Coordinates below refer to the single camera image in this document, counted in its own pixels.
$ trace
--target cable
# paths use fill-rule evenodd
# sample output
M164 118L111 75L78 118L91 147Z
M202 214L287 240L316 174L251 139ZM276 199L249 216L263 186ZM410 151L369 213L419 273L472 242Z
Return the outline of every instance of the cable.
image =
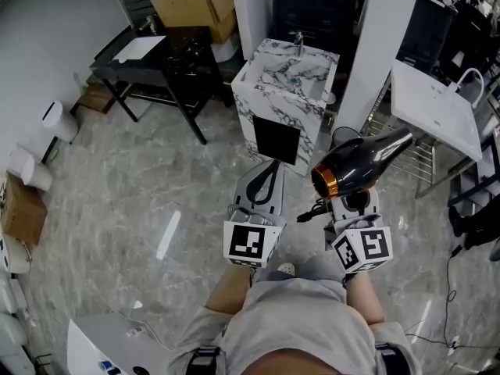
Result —
M304 223L310 221L314 216L318 216L319 214L327 213L327 204L322 198L318 198L316 203L312 206L312 208L308 212L304 212L303 214L297 217L298 223Z
M129 316L126 316L125 314L122 314L120 311L118 311L118 310L116 310L116 309L112 309L110 312L111 312L111 313L119 313L119 314L120 314L123 318L125 318L126 320L129 320L129 321L134 321L134 322L139 322L139 323L141 323L142 325L146 326L146 327L148 328L149 332L151 332L151 334L155 337L156 341L157 341L158 343L160 343L160 344L161 344L161 346L163 346L163 347L164 347L166 350L168 350L169 352L171 352L171 351L172 351L172 349L171 349L171 348L166 347L166 346L165 346L165 344L159 340L158 336L156 336L155 331L154 331L154 330L153 330L153 329L149 326L149 324L148 324L147 322L140 321L140 320L135 320L134 318L130 318Z
M424 321L424 320L420 320L419 322L414 323L411 327L407 327L407 328L405 329L405 333L406 333L406 332L408 332L410 329L412 329L412 328L416 327L417 325L420 325L423 321Z
M453 300L455 300L456 297L456 289L452 290L452 286L450 285L450 262L452 261L452 258L456 257L463 249L463 246L459 245L457 246L450 257L448 258L448 261L446 262L446 284L448 285L448 293L446 295L446 304L445 304L445 326L443 327L443 341L435 341L432 339L429 339L427 337L419 336L418 334L407 334L405 333L405 336L413 336L418 339L425 340L429 343L435 343L438 345L444 345L447 348L453 348L456 350L457 348L500 348L500 346L475 346L475 345L456 345L455 342L449 343L448 339L446 338L446 327L448 325L448 304L451 303Z

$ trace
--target black table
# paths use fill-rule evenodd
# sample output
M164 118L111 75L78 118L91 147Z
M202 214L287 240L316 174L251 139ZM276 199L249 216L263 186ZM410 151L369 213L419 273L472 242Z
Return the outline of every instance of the black table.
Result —
M102 79L134 122L138 118L125 103L127 96L176 105L198 140L205 145L206 139L195 122L196 116L214 91L218 91L226 107L232 104L232 94L224 86L212 54L209 28L167 28L165 35L142 59L120 64L113 57L138 37L127 27L95 56L91 70Z

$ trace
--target marble floor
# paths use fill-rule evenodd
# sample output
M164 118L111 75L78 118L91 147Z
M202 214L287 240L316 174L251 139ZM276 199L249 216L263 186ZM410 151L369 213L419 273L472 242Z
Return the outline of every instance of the marble floor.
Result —
M52 353L49 372L66 372L71 317L115 309L147 321L172 347L222 273L222 226L237 179L254 162L246 155L236 109L210 102L197 118L209 143L201 146L176 109L130 101L133 123L119 107L107 116L81 109L80 133L59 145L49 163L54 184L32 270L20 280L30 320L33 355ZM329 145L320 134L313 163ZM458 241L447 221L448 185L415 200L417 182L389 168L377 184L395 258L372 272L387 317L409 333L442 339L446 261ZM325 217L297 224L315 200L306 178L287 176L288 220L274 262L299 261L324 249ZM155 257L175 210L180 224L164 260ZM490 245L452 260L448 339L500 345L500 266ZM141 308L134 309L137 302ZM425 374L453 365L481 370L494 349L464 348L448 356L443 345L410 338Z

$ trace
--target marble countertop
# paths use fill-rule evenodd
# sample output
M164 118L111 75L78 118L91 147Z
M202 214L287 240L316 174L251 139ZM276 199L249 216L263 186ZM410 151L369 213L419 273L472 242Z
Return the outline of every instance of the marble countertop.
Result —
M326 106L339 55L304 46L297 57L295 46L265 39L248 61L241 81L262 91L279 91Z

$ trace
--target shoe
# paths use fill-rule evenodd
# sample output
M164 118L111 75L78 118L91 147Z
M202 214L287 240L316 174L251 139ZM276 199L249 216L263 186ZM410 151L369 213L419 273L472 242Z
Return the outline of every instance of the shoe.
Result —
M295 266L291 262L284 262L278 266L278 271L287 273L288 275L295 276Z
M460 216L459 212L453 205L450 207L450 210L448 211L448 218L450 219L450 224L452 225L453 228L453 234L459 238L463 234L463 230L460 227L460 223L462 222L463 218Z

